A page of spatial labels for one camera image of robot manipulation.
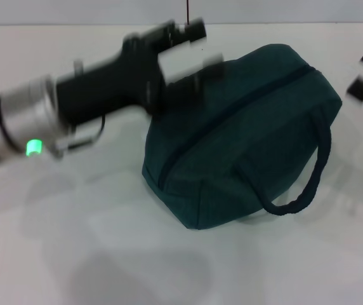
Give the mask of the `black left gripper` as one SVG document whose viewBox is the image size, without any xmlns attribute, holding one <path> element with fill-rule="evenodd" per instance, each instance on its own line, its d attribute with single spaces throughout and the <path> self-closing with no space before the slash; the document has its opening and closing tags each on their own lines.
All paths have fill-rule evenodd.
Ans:
<svg viewBox="0 0 363 305">
<path fill-rule="evenodd" d="M 204 38 L 206 28 L 201 18 L 184 26 L 171 20 L 142 36 L 128 36 L 113 59 L 79 76 L 57 81 L 59 114 L 68 124 L 77 126 L 131 105 L 155 114 L 164 107 L 165 93 L 199 95 L 206 83 L 224 76 L 223 55 L 208 58 L 201 69 L 166 86 L 158 54 Z"/>
</svg>

